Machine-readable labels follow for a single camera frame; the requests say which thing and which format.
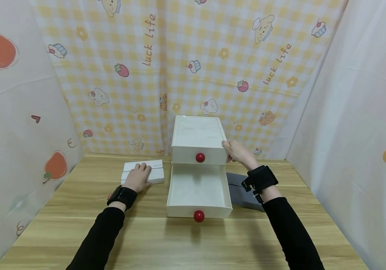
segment black wristband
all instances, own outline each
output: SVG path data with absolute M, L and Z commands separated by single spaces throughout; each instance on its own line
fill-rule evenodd
M 117 187 L 113 193 L 111 194 L 110 198 L 107 201 L 107 205 L 111 204 L 112 202 L 122 202 L 127 206 L 127 211 L 133 206 L 134 201 L 136 201 L 138 194 L 136 191 L 127 188 L 119 186 Z
M 247 172 L 247 179 L 242 182 L 242 187 L 248 192 L 251 190 L 261 193 L 267 187 L 277 185 L 278 181 L 268 166 L 261 165 Z

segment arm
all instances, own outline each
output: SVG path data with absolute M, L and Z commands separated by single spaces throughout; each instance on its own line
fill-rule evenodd
M 145 163 L 136 164 L 134 170 L 128 174 L 123 187 L 136 193 L 141 192 L 152 185 L 147 182 L 150 172 L 151 167 Z M 126 210 L 127 205 L 114 201 L 97 216 L 94 225 L 80 245 L 67 270 L 104 269 L 114 241 L 124 225 Z
M 223 141 L 222 145 L 229 153 L 228 160 L 235 159 L 249 171 L 259 167 L 254 156 L 238 142 Z M 267 187 L 262 190 L 261 198 L 264 202 L 262 207 L 283 248 L 289 268 L 324 269 L 307 230 L 280 191 L 275 186 Z
M 94 225 L 67 267 L 68 270 L 104 269 L 114 241 L 124 225 L 126 208 L 121 202 L 113 202 L 97 216 Z

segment red knob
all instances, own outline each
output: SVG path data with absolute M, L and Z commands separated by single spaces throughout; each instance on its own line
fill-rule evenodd
M 196 155 L 196 161 L 199 162 L 199 163 L 204 162 L 204 161 L 205 161 L 205 155 L 202 154 L 202 153 L 198 153 L 198 154 Z
M 194 213 L 195 222 L 202 222 L 205 219 L 205 214 L 201 210 L 197 210 Z

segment black sleeve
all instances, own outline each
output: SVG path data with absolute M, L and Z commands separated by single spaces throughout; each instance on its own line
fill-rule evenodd
M 119 208 L 105 208 L 97 216 L 67 270 L 104 270 L 124 218 L 124 212 Z
M 262 206 L 283 248 L 289 268 L 323 270 L 313 241 L 287 199 L 275 198 Z

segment drawer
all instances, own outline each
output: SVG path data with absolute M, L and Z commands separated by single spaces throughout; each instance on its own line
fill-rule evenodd
M 224 165 L 172 164 L 167 216 L 227 218 L 232 212 Z
M 221 145 L 226 140 L 218 117 L 175 117 L 171 156 L 172 163 L 224 165 L 227 152 Z

